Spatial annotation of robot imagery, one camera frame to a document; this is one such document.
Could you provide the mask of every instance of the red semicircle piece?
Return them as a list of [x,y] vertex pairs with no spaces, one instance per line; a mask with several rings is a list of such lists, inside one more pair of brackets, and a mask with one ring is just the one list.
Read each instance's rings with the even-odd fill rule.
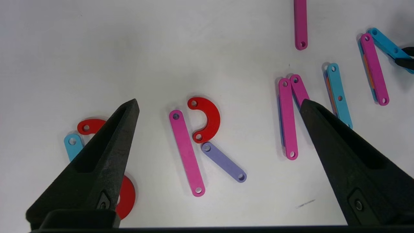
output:
[[210,141],[220,127],[220,113],[217,107],[209,100],[203,97],[193,97],[188,100],[187,105],[192,110],[201,110],[206,114],[207,124],[201,130],[193,133],[193,140],[196,143],[205,143]]
[[77,129],[80,134],[89,135],[97,133],[105,122],[106,121],[102,119],[87,119],[79,122]]
[[116,213],[121,219],[124,219],[131,212],[135,203],[135,188],[131,180],[124,175],[119,192],[119,203],[115,208]]

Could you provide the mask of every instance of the screw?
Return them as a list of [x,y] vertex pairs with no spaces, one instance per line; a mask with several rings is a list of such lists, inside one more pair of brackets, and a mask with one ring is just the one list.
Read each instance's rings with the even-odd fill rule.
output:
[[363,210],[363,205],[362,205],[362,202],[360,200],[355,201],[355,208],[359,211]]

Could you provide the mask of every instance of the white background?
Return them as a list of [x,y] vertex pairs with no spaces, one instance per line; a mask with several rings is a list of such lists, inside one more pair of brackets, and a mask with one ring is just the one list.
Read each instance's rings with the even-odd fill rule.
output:
[[[338,63],[354,130],[413,176],[414,76],[377,50],[390,103],[373,102],[357,46],[369,27],[413,46],[414,2],[309,0],[298,51],[293,1],[0,1],[0,226],[29,231],[25,211],[69,163],[63,138],[132,98],[138,197],[122,227],[346,224],[296,107],[299,156],[285,158],[274,84],[297,73],[331,109],[322,65]],[[168,120],[178,108],[189,132],[201,128],[194,95],[217,105],[212,142],[248,174],[234,181],[194,143],[200,198]]]

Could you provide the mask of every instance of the mark on table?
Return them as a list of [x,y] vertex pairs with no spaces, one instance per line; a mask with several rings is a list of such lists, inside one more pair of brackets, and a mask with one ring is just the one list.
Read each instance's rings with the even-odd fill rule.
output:
[[313,200],[310,200],[310,201],[308,201],[308,202],[306,202],[306,203],[303,203],[303,204],[301,204],[301,205],[299,205],[299,206],[296,206],[296,209],[299,209],[299,208],[301,208],[302,206],[304,206],[304,205],[307,205],[307,204],[309,204],[309,203],[312,203],[312,202],[314,202],[316,199],[313,199]]

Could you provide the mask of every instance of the pink bar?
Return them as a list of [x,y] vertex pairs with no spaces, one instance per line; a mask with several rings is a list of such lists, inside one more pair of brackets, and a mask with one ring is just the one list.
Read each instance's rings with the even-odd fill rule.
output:
[[194,196],[201,197],[205,193],[205,187],[200,169],[198,168],[197,159],[195,158],[193,146],[191,145],[190,136],[188,135],[187,126],[185,125],[183,113],[180,110],[170,112],[170,122],[191,192]]
[[308,100],[308,92],[306,91],[305,85],[302,82],[302,78],[299,75],[292,75],[290,77],[290,83],[292,85],[293,94],[298,101],[299,107],[301,107],[303,100]]
[[292,87],[287,78],[281,79],[278,85],[286,157],[295,160],[298,157],[298,143],[296,141],[295,116],[293,114]]
[[378,60],[372,36],[369,33],[365,33],[361,36],[360,42],[370,73],[368,75],[371,75],[378,103],[381,106],[385,106],[390,102],[390,98],[388,97],[387,86],[385,85],[383,72],[381,70],[380,61]]
[[294,0],[295,9],[295,46],[298,50],[308,47],[308,17],[306,0]]

